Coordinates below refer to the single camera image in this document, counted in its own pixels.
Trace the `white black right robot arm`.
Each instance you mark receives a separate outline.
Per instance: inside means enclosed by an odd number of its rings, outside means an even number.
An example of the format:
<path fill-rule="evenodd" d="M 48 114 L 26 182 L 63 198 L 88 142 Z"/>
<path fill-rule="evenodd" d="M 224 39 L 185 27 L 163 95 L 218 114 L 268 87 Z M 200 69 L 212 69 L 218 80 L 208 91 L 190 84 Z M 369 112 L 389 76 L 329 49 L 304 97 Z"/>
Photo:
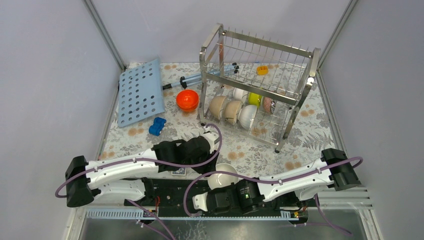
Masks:
<path fill-rule="evenodd" d="M 193 206 L 211 214 L 238 211 L 243 215 L 256 212 L 259 207 L 284 195 L 293 206 L 313 198 L 318 192 L 334 188 L 344 191 L 360 186 L 355 168 L 362 157 L 348 158 L 342 150 L 322 150 L 321 157 L 291 171 L 241 178 L 237 183 L 218 187 L 192 197 Z"/>

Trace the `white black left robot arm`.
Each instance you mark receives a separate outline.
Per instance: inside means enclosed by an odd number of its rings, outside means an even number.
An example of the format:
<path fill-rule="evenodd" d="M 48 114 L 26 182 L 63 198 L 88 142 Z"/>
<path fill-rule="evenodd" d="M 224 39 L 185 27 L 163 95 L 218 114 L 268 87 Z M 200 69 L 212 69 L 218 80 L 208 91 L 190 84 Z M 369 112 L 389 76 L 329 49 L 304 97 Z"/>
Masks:
<path fill-rule="evenodd" d="M 162 141 L 139 153 L 103 161 L 87 161 L 74 157 L 66 172 L 66 205 L 78 208 L 93 202 L 120 203 L 126 199 L 148 206 L 155 192 L 142 178 L 149 174 L 191 168 L 199 174 L 215 169 L 221 137 L 206 132 L 189 140 Z"/>

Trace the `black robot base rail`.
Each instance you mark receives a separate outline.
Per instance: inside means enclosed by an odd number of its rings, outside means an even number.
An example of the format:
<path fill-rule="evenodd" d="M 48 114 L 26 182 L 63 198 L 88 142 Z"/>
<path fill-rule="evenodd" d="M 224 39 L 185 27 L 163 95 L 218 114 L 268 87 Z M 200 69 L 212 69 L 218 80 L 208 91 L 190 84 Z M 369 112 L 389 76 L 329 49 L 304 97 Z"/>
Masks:
<path fill-rule="evenodd" d="M 187 205 L 190 213 L 199 212 L 200 210 L 194 209 L 192 197 L 212 190 L 205 180 L 199 180 L 190 188 L 187 198 L 184 198 L 186 188 L 191 183 L 190 180 L 144 177 L 142 183 L 146 188 L 145 197 L 137 200 L 136 204 L 145 208 L 152 207 L 153 212 L 157 212 L 159 217 L 163 218 L 187 217 L 183 204 Z M 283 194 L 271 201 L 265 201 L 257 183 L 244 179 L 227 187 L 236 189 L 240 208 L 219 214 L 202 211 L 202 218 L 277 218 L 282 214 L 288 214 L 289 218 L 295 218 L 307 207 L 315 206 L 312 199 L 299 200 L 294 192 Z"/>

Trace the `stainless steel dish rack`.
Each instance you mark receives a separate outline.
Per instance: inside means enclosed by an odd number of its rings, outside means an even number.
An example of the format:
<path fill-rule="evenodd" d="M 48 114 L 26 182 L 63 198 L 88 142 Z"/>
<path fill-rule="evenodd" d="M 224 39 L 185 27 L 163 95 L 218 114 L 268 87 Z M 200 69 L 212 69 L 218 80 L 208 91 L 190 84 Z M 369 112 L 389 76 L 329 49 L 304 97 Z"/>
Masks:
<path fill-rule="evenodd" d="M 321 50 L 316 47 L 303 49 L 281 44 L 225 28 L 221 23 L 215 24 L 199 52 L 202 84 L 198 113 L 201 124 L 213 123 L 251 138 L 255 120 L 261 113 L 268 114 L 262 106 L 263 98 L 274 99 L 275 108 L 279 104 L 285 105 L 290 117 L 281 121 L 277 138 L 268 140 L 266 137 L 256 137 L 255 140 L 273 146 L 275 152 L 279 153 L 315 83 L 320 55 Z M 224 67 L 232 63 L 238 64 L 238 72 L 224 76 Z M 267 66 L 268 74 L 258 75 L 259 66 Z M 244 129 L 239 122 L 231 125 L 223 117 L 218 120 L 209 111 L 210 102 L 215 96 L 226 96 L 228 101 L 233 101 L 234 88 L 262 96 L 250 130 Z"/>

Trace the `orange plastic bowl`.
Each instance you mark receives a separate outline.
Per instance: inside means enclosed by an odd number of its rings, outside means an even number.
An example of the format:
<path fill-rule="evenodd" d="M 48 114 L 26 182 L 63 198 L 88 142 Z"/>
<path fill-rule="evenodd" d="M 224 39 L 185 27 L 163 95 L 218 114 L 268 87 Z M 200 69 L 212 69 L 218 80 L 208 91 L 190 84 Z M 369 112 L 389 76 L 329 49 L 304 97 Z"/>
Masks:
<path fill-rule="evenodd" d="M 185 113 L 191 113 L 196 110 L 200 102 L 197 92 L 191 89 L 185 89 L 176 96 L 177 106 Z"/>

